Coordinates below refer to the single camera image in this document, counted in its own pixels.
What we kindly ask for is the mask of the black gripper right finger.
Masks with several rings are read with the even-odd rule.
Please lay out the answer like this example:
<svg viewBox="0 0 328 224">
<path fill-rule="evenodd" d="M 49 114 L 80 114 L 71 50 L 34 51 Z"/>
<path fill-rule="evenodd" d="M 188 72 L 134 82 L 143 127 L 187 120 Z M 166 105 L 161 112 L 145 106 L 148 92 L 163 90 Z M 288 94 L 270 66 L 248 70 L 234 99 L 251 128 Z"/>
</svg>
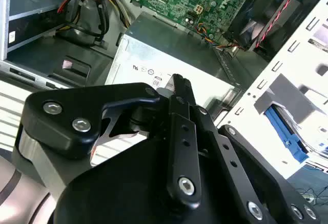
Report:
<svg viewBox="0 0 328 224">
<path fill-rule="evenodd" d="M 320 223 L 319 214 L 248 141 L 230 125 L 216 129 L 195 105 L 196 126 L 218 163 L 232 204 L 221 204 L 228 223 Z"/>
</svg>

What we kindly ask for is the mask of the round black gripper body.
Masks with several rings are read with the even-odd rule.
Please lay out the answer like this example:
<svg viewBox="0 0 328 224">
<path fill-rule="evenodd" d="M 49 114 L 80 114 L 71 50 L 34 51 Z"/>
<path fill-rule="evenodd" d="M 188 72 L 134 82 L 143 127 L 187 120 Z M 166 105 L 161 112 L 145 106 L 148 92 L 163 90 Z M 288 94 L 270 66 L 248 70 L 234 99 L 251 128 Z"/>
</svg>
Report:
<svg viewBox="0 0 328 224">
<path fill-rule="evenodd" d="M 55 223 L 228 223 L 221 204 L 232 204 L 227 184 L 205 135 L 199 154 L 200 204 L 172 199 L 166 184 L 168 146 L 142 141 L 74 179 L 64 190 Z"/>
</svg>

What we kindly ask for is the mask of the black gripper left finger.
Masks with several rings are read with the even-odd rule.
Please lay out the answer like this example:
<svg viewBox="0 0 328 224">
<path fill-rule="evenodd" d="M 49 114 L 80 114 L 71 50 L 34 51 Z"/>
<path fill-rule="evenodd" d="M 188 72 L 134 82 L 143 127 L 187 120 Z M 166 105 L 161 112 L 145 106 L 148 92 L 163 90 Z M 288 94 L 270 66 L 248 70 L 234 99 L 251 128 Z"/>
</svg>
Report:
<svg viewBox="0 0 328 224">
<path fill-rule="evenodd" d="M 142 141 L 168 146 L 167 190 L 182 205 L 201 199 L 191 83 L 174 74 L 165 97 L 145 83 L 31 94 L 23 109 L 17 146 L 51 194 Z"/>
</svg>

